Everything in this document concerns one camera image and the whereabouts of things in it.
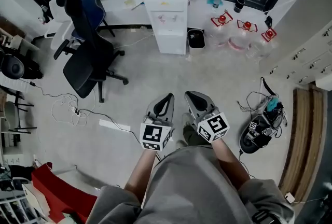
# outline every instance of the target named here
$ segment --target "cable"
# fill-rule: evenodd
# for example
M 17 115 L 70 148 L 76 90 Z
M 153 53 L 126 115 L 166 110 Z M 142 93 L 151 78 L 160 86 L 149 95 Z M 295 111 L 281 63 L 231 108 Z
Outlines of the cable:
M 239 162 L 245 167 L 245 169 L 246 169 L 247 172 L 248 172 L 248 175 L 249 175 L 250 177 L 256 179 L 255 176 L 253 176 L 253 175 L 251 175 L 251 174 L 249 173 L 249 170 L 248 170 L 247 166 L 246 166 L 246 165 L 240 160 L 240 157 L 241 157 L 242 154 L 243 154 L 243 151 L 240 149 L 240 152 L 239 152 Z
M 279 137 L 281 136 L 281 134 L 282 134 L 282 128 L 281 128 L 280 125 L 279 125 L 279 127 L 278 127 L 278 131 L 277 131 L 276 134 L 274 135 L 275 138 L 279 138 Z
M 320 199 L 323 199 L 323 198 L 325 198 L 325 197 L 321 197 L 321 198 L 317 198 L 317 199 L 312 199 L 312 200 L 308 200 L 308 201 L 293 202 L 293 203 L 303 203 L 303 204 L 305 204 L 305 203 L 308 203 L 308 202 L 311 202 L 311 201 L 320 200 Z
M 121 45 L 121 46 L 115 47 L 114 49 L 119 49 L 119 48 L 121 48 L 121 47 L 132 46 L 132 45 L 134 45 L 134 44 L 140 42 L 141 40 L 144 40 L 144 39 L 146 39 L 146 38 L 148 38 L 148 37 L 151 37 L 151 36 L 153 36 L 153 34 L 151 34 L 151 35 L 149 35 L 149 36 L 146 36 L 146 37 L 144 37 L 143 39 L 140 39 L 140 40 L 138 40 L 138 41 L 135 41 L 133 44 Z
M 78 126 L 83 126 L 83 127 L 84 127 L 84 126 L 87 124 L 87 122 L 88 122 L 88 116 L 89 116 L 90 114 L 99 114 L 99 115 L 103 115 L 103 116 L 107 117 L 109 120 L 111 120 L 112 123 L 113 123 L 118 129 L 132 133 L 132 134 L 135 136 L 137 142 L 138 142 L 139 144 L 141 144 L 140 141 L 139 141 L 139 139 L 137 138 L 136 134 L 135 134 L 133 131 L 129 131 L 129 130 L 126 130 L 126 129 L 122 129 L 122 128 L 119 126 L 119 124 L 118 124 L 116 121 L 114 121 L 110 116 L 108 116 L 108 115 L 106 115 L 106 114 L 102 114 L 102 113 L 96 113 L 96 112 L 93 111 L 93 110 L 95 109 L 95 106 L 96 106 L 96 99 L 95 99 L 95 91 L 94 91 L 94 89 L 92 89 L 92 90 L 93 90 L 93 93 L 94 93 L 94 107 L 92 108 L 92 110 L 88 110 L 88 109 L 78 109 L 78 98 L 77 98 L 76 95 L 73 95 L 73 94 L 70 94 L 70 93 L 63 93 L 63 94 L 60 94 L 60 95 L 57 95 L 57 96 L 54 96 L 54 95 L 51 95 L 51 94 L 44 94 L 43 89 L 42 89 L 41 87 L 38 87 L 38 86 L 37 86 L 35 83 L 33 83 L 32 81 L 27 82 L 27 81 L 24 81 L 24 80 L 22 80 L 22 79 L 20 79 L 20 80 L 23 81 L 23 82 L 26 82 L 26 83 L 28 83 L 28 84 L 30 84 L 30 85 L 32 85 L 33 87 L 40 88 L 40 89 L 41 89 L 41 92 L 42 92 L 42 94 L 43 94 L 43 96 L 59 97 L 59 96 L 62 96 L 62 95 L 68 95 L 68 94 L 71 95 L 71 96 L 74 96 L 74 97 L 76 98 L 76 100 L 77 100 L 77 101 L 76 101 L 76 112 L 75 112 L 75 114 L 78 113 L 78 116 L 80 116 L 82 110 L 88 111 L 89 113 L 88 113 L 88 114 L 82 113 L 82 114 L 86 115 L 86 122 L 85 122 L 85 124 L 83 124 L 83 125 L 78 124 L 80 118 L 78 119 L 77 123 L 74 124 L 74 123 L 73 123 L 73 115 L 75 115 L 75 114 L 72 114 L 72 123 L 71 123 L 71 124 L 72 124 L 73 126 L 77 126 L 77 125 L 78 125 Z M 71 100 L 68 102 L 68 106 L 69 106 L 70 108 L 72 108 L 72 105 L 71 105 L 70 103 L 71 103 L 71 102 L 74 102 L 74 101 L 72 100 L 72 98 L 71 98 L 70 96 L 67 96 L 67 97 L 69 97 L 69 98 L 71 99 Z M 52 108 L 51 108 L 51 114 L 52 114 L 52 116 L 53 116 L 53 118 L 54 118 L 54 120 L 55 120 L 56 122 L 63 122 L 63 121 L 58 121 L 58 120 L 55 118 L 55 116 L 53 115 L 53 107 L 54 107 L 54 104 L 55 104 L 57 101 L 60 101 L 60 100 L 56 100 L 56 101 L 53 103 Z M 159 156 L 158 153 L 156 153 L 156 156 L 157 156 L 157 159 L 158 159 L 159 161 L 161 161 L 161 158 L 160 158 L 160 156 Z
M 137 142 L 138 142 L 139 144 L 141 144 L 140 141 L 139 141 L 139 139 L 137 138 L 136 134 L 135 134 L 133 131 L 130 131 L 130 130 L 126 130 L 126 129 L 121 128 L 121 126 L 120 126 L 116 121 L 114 121 L 113 118 L 111 118 L 111 117 L 108 116 L 107 114 L 96 113 L 96 112 L 91 111 L 91 110 L 88 110 L 88 109 L 79 109 L 78 112 L 80 112 L 81 110 L 86 110 L 86 111 L 88 111 L 89 113 L 97 114 L 97 115 L 102 115 L 102 116 L 107 117 L 109 120 L 111 120 L 111 122 L 112 122 L 112 123 L 118 128 L 118 129 L 123 130 L 123 131 L 126 131 L 126 132 L 129 132 L 129 133 L 132 133 L 132 134 L 134 135 L 134 137 L 136 138 Z M 160 156 L 159 156 L 158 153 L 156 153 L 156 156 L 157 156 L 157 159 L 158 159 L 159 161 L 161 161 L 161 158 L 160 158 Z
M 23 79 L 20 79 L 21 81 L 23 81 L 23 82 L 25 82 L 25 83 L 28 83 L 28 84 L 30 84 L 32 87 L 37 87 L 37 88 L 39 88 L 40 90 L 41 90 L 41 93 L 43 94 L 43 96 L 50 96 L 50 97 L 60 97 L 60 96 L 62 96 L 62 95 L 71 95 L 71 96 L 74 96 L 75 98 L 76 98 L 76 105 L 77 105 L 77 107 L 78 107 L 78 97 L 76 96 L 76 95 L 74 95 L 74 94 L 71 94 L 71 93 L 62 93 L 62 94 L 59 94 L 59 95 L 52 95 L 52 94 L 49 94 L 49 93 L 46 93 L 46 94 L 44 94 L 44 91 L 43 91 L 43 89 L 41 88 L 41 87 L 39 87 L 39 86 L 37 86 L 35 83 L 33 83 L 32 81 L 30 81 L 30 82 L 28 82 L 28 81 L 25 81 L 25 80 L 23 80 Z
M 249 104 L 249 101 L 248 101 L 248 98 L 250 97 L 250 95 L 251 95 L 252 93 L 256 93 L 256 94 L 263 95 L 263 96 L 265 96 L 265 97 L 268 97 L 269 99 L 272 99 L 272 98 L 273 98 L 273 96 L 267 96 L 267 95 L 265 95 L 265 94 L 263 94 L 263 93 L 260 93 L 260 92 L 257 92 L 257 91 L 252 91 L 252 92 L 250 92 L 250 93 L 248 94 L 248 96 L 247 96 L 247 98 L 246 98 L 246 101 L 247 101 L 247 105 L 248 105 L 248 107 L 244 107 L 244 106 L 242 106 L 242 105 L 240 104 L 240 102 L 237 101 L 237 103 L 238 103 L 238 105 L 239 105 L 239 107 L 240 107 L 240 110 L 242 110 L 244 113 L 247 112 L 247 111 L 250 112 L 250 120 L 253 119 L 253 117 L 252 117 L 252 112 L 253 112 L 253 111 L 254 111 L 256 114 L 259 115 L 258 111 L 255 110 L 254 108 L 252 108 L 252 107 L 250 106 L 250 104 Z

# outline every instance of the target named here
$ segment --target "sneaker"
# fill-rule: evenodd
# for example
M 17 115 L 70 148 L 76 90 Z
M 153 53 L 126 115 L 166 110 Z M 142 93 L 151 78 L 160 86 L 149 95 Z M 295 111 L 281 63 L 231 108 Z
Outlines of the sneaker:
M 179 149 L 179 148 L 183 148 L 183 147 L 187 147 L 188 144 L 186 142 L 184 142 L 183 140 L 178 140 L 176 142 L 176 149 Z
M 182 125 L 183 127 L 187 126 L 187 125 L 192 125 L 193 123 L 193 117 L 191 116 L 190 113 L 185 113 L 182 115 Z

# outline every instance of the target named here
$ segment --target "floor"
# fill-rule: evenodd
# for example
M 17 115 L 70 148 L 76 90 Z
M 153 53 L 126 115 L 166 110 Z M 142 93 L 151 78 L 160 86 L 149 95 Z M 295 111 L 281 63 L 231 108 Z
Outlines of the floor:
M 162 157 L 175 150 L 175 143 L 182 138 L 181 116 L 188 107 L 184 93 L 188 90 L 202 92 L 212 98 L 223 111 L 230 124 L 230 130 L 224 140 L 233 153 L 239 154 L 239 135 L 246 124 L 249 113 L 240 111 L 237 101 L 246 103 L 251 91 L 259 91 L 261 74 L 253 61 L 238 56 L 230 49 L 213 50 L 196 57 L 161 54 L 151 31 L 115 30 L 116 38 L 111 38 L 108 31 L 102 35 L 114 42 L 115 47 L 129 45 L 147 37 L 132 46 L 124 47 L 126 55 L 119 57 L 113 66 L 118 74 L 127 76 L 129 84 L 108 79 L 104 84 L 105 103 L 98 103 L 98 89 L 95 87 L 97 104 L 94 111 L 111 116 L 119 124 L 128 125 L 139 136 L 140 123 L 143 121 L 148 104 L 162 94 L 169 92 L 175 96 L 173 123 L 175 131 L 168 142 Z M 44 93 L 58 95 L 72 93 L 73 89 L 66 81 L 62 69 L 69 55 L 60 55 L 55 61 L 50 50 L 50 40 L 42 39 L 36 43 L 40 47 L 38 60 L 45 76 L 35 83 L 42 87 Z M 252 155 L 244 154 L 241 160 L 246 164 L 250 174 L 257 178 L 280 180 L 292 128 L 293 89 L 292 83 L 282 82 L 266 76 L 272 90 L 279 94 L 288 117 L 288 127 L 283 127 L 282 136 L 273 138 L 270 144 Z M 107 118 L 90 114 L 87 124 L 82 118 L 77 126 L 70 123 L 72 113 L 68 109 L 69 98 L 61 105 L 64 96 L 53 98 L 42 96 L 40 89 L 30 87 L 26 100 L 35 105 L 33 123 L 38 129 L 29 136 L 22 136 L 22 148 L 27 157 L 33 154 L 41 162 L 51 161 L 59 169 L 76 164 L 80 172 L 103 183 L 124 186 L 134 168 L 142 148 L 131 133 L 114 130 L 99 125 L 99 120 Z M 250 103 L 258 102 L 253 95 Z M 92 109 L 94 93 L 79 99 L 79 108 Z

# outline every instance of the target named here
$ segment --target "person's leg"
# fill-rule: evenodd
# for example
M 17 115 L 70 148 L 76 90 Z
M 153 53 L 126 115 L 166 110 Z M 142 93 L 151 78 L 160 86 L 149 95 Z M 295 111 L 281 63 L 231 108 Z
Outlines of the person's leg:
M 201 137 L 191 125 L 183 127 L 183 137 L 188 146 L 210 145 L 210 143 Z
M 200 146 L 200 145 L 210 145 L 202 136 L 200 136 L 192 125 L 192 117 L 189 113 L 183 114 L 183 137 L 187 142 L 188 146 Z

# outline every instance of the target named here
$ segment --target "black office chair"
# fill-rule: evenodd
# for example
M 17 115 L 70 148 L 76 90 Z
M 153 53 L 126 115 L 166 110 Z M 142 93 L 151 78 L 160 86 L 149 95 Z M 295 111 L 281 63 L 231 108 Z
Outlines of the black office chair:
M 69 40 L 65 40 L 55 52 L 54 59 L 61 52 L 72 53 L 63 69 L 65 78 L 81 98 L 88 96 L 98 83 L 99 102 L 103 103 L 102 89 L 106 77 L 122 80 L 124 85 L 129 83 L 126 77 L 108 70 L 112 61 L 118 55 L 124 56 L 125 51 L 114 53 L 113 45 L 91 27 L 81 0 L 66 0 L 65 11 L 72 18 L 76 33 L 86 40 L 77 50 L 68 47 Z

